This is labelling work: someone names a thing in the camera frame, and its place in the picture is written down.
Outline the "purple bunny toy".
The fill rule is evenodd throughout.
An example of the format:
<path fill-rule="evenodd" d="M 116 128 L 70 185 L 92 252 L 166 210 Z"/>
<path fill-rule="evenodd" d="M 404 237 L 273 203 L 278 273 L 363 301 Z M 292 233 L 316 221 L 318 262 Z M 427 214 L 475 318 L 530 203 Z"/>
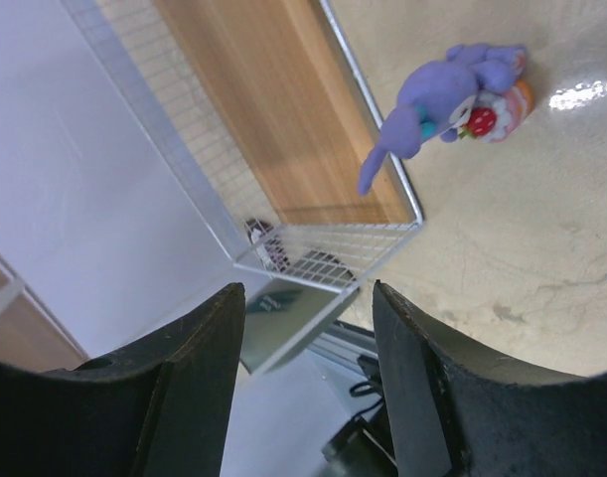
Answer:
<path fill-rule="evenodd" d="M 523 45 L 461 44 L 449 48 L 443 60 L 416 69 L 379 127 L 379 138 L 360 170 L 359 193 L 369 192 L 387 155 L 411 159 L 436 136 L 447 143 L 456 141 L 480 93 L 507 92 L 527 60 Z"/>

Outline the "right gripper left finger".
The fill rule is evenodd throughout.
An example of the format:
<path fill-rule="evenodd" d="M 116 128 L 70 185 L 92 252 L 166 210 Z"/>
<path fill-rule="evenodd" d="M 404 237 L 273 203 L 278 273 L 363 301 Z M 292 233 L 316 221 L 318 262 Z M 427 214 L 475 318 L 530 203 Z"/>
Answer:
<path fill-rule="evenodd" d="M 0 362 L 0 476 L 216 476 L 245 319 L 232 283 L 80 367 Z"/>

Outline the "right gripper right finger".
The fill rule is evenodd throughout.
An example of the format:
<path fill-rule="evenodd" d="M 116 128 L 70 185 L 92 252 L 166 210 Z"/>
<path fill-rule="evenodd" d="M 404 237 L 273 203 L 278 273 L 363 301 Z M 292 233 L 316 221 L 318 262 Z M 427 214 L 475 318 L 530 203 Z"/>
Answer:
<path fill-rule="evenodd" d="M 533 365 L 377 282 L 373 318 L 402 476 L 607 476 L 607 372 Z"/>

